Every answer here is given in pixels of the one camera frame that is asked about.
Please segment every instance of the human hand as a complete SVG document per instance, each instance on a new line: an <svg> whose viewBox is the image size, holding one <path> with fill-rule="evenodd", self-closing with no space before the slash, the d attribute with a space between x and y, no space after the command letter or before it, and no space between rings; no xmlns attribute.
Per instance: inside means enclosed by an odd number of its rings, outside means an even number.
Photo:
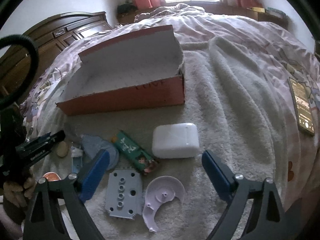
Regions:
<svg viewBox="0 0 320 240"><path fill-rule="evenodd" d="M26 179L23 185L19 185L14 181L6 181L3 184L5 198L14 204L16 207L26 207L27 202L25 197L30 199L36 187L35 178L30 170L30 176Z"/></svg>

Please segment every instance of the open box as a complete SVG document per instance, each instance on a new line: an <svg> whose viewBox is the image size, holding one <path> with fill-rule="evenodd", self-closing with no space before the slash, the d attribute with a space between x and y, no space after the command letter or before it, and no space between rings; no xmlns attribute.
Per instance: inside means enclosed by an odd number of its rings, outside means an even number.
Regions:
<svg viewBox="0 0 320 240"><path fill-rule="evenodd" d="M183 52L172 25L115 37L79 57L56 103L66 115L184 104Z"/></svg>

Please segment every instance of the green package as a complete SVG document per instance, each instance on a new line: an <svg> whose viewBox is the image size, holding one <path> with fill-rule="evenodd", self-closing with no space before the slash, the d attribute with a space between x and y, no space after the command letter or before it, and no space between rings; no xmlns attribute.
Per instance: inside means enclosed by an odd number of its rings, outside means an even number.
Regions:
<svg viewBox="0 0 320 240"><path fill-rule="evenodd" d="M124 131L119 131L113 136L111 142L123 153L127 159L143 174L153 171L158 162Z"/></svg>

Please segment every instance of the smartphone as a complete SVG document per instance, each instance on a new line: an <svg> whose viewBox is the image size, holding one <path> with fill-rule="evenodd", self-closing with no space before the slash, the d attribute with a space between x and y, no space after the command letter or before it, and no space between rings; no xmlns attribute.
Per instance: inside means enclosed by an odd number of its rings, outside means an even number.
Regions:
<svg viewBox="0 0 320 240"><path fill-rule="evenodd" d="M315 135L310 103L304 86L289 78L289 87L299 130L307 132L310 135Z"/></svg>

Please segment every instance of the black cable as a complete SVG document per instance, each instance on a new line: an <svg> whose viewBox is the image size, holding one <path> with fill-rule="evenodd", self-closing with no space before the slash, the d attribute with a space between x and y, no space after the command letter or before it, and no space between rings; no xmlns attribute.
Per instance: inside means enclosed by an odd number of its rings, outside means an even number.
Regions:
<svg viewBox="0 0 320 240"><path fill-rule="evenodd" d="M30 57L30 68L22 84L10 95L0 99L0 110L13 104L27 90L28 86L31 84L36 75L36 70L39 63L38 48L34 45L33 41L29 37L15 34L0 39L0 49L9 45L20 45L27 49L29 53L28 56Z"/></svg>

